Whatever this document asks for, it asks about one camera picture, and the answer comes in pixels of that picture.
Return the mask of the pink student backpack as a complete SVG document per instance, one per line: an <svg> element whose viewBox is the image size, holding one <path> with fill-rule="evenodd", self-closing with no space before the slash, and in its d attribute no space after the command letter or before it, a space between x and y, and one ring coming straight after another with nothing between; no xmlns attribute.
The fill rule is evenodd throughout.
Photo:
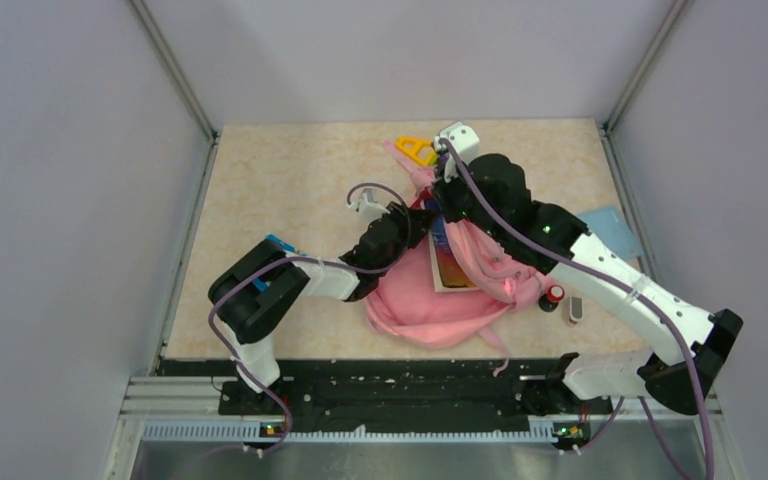
<svg viewBox="0 0 768 480"><path fill-rule="evenodd" d="M562 298L563 288L515 261L476 226L445 222L431 196L432 167L417 164L391 142L384 147L409 174L416 188L414 207L435 218L419 245L366 297L369 324L380 333L430 349L479 336L510 359L509 348L491 328L493 322L537 305L544 296Z"/></svg>

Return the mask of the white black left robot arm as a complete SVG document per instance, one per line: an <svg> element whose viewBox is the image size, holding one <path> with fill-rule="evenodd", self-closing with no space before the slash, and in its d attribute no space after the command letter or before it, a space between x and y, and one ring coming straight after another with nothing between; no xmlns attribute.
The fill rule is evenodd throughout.
<svg viewBox="0 0 768 480"><path fill-rule="evenodd" d="M280 376L271 335L301 297L356 302L374 292L406 253L428 235L436 212L357 200L351 209L368 220L357 244L335 260L299 252L268 236L208 289L214 320L245 385L243 401L257 413L279 404Z"/></svg>

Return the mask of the blue children book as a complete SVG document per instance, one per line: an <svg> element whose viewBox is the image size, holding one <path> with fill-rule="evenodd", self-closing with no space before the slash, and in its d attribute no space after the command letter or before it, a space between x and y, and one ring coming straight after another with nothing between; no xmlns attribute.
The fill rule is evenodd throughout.
<svg viewBox="0 0 768 480"><path fill-rule="evenodd" d="M280 259L288 258L290 256L306 256L306 253L273 234L267 235L260 243L258 243L252 249L252 253L255 254L257 263L255 270L259 270ZM285 270L289 269L289 267L290 264L279 265L272 270L259 275L253 281L254 287L259 292L265 292Z"/></svg>

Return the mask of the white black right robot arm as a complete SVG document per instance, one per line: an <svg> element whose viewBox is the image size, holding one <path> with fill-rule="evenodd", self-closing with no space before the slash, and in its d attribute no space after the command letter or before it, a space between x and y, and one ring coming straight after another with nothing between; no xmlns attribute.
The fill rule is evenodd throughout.
<svg viewBox="0 0 768 480"><path fill-rule="evenodd" d="M446 222L476 227L507 256L596 302L645 341L637 351L563 355L546 385L554 409L572 412L585 400L624 396L700 413L741 317L689 304L630 266L577 216L532 199L523 169L504 155L465 163L447 154L432 194Z"/></svg>

